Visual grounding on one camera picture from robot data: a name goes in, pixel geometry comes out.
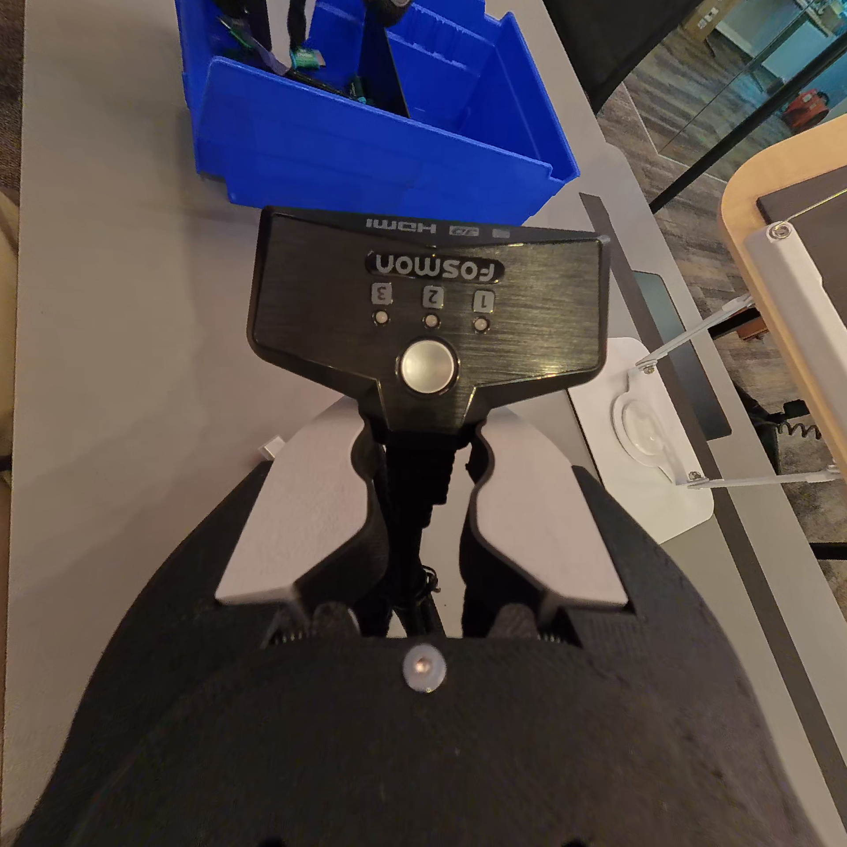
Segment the black switch box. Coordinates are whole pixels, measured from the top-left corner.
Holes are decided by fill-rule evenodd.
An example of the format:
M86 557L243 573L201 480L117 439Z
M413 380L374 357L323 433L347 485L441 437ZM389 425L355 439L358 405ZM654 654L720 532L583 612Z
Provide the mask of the black switch box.
M387 574L358 605L440 630L420 545L455 456L495 408L606 362L611 240L593 231L267 206L247 337L264 361L356 401L377 444Z

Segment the wood framed dark board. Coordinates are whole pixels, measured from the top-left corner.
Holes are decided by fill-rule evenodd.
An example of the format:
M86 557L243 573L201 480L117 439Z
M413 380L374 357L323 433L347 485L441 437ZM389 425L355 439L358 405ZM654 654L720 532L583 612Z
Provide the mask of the wood framed dark board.
M743 164L727 183L717 214L724 243L749 293L747 237L770 225L791 224L820 271L824 290L844 325L845 164L843 115L770 146Z

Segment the clear suction cup mount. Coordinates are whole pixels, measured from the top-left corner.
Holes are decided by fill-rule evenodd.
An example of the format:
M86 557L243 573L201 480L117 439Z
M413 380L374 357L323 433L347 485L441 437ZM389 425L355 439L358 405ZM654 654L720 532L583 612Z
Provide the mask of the clear suction cup mount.
M611 424L632 460L645 468L659 469L674 485L689 484L696 457L665 391L619 395L611 405Z

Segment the white board clamp bar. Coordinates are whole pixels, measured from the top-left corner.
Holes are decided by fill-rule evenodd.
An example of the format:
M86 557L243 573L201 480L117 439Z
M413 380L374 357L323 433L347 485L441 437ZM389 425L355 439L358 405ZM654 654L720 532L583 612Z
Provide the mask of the white board clamp bar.
M795 228L781 222L745 241L748 287L840 476L846 471L846 329Z

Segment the red floor machine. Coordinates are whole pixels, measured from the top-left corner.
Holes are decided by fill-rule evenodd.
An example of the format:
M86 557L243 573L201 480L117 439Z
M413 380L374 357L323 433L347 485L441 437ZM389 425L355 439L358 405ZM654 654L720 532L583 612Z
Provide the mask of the red floor machine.
M830 112L830 96L827 92L812 88L802 91L789 102L780 119L792 133L810 129L824 121Z

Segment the blue plastic bin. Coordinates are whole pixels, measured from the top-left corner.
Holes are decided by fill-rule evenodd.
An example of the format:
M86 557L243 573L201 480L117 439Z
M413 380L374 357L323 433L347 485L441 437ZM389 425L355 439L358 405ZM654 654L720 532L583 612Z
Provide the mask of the blue plastic bin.
M512 13L411 2L386 34L409 119L366 100L365 2L316 2L306 48L273 72L219 2L175 3L196 172L241 206L521 225L580 175Z

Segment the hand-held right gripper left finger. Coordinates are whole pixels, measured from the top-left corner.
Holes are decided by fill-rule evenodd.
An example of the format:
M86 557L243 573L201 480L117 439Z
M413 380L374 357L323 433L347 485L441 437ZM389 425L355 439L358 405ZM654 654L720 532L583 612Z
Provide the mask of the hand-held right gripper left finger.
M306 622L344 606L384 634L390 558L379 500L382 452L356 404L333 404L276 454L215 590L225 606L281 605Z

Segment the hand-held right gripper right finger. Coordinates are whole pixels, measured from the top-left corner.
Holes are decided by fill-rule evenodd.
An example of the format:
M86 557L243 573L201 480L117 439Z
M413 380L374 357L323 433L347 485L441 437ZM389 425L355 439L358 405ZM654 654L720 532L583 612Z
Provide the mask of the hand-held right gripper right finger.
M574 465L533 424L507 409L492 412L473 432L467 470L463 636L485 637L511 604L529 609L540 630L556 629L570 607L627 606Z

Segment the black bin divider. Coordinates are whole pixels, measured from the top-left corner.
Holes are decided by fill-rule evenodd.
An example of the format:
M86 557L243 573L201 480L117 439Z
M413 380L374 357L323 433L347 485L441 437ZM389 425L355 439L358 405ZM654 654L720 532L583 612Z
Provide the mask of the black bin divider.
M383 111L410 118L386 28L371 17L365 19L358 75L367 101Z

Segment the white stand base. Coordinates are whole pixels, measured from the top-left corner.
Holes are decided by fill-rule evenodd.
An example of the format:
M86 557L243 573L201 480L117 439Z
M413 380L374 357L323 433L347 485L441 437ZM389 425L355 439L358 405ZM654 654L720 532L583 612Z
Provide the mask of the white stand base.
M674 485L659 469L632 460L612 429L611 405L619 395L629 391L668 394L656 369L646 373L636 367L647 354L637 339L608 339L606 362L598 375L568 394L600 481L651 538L662 544L709 520L714 504L711 490ZM704 478L693 453L696 470L690 472L690 482Z

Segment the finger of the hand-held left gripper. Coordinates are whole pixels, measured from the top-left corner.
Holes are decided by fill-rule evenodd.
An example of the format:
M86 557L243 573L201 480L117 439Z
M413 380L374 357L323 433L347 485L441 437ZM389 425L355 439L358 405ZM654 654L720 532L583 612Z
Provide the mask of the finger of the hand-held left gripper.
M284 67L305 46L312 24L312 1L266 1L270 52Z

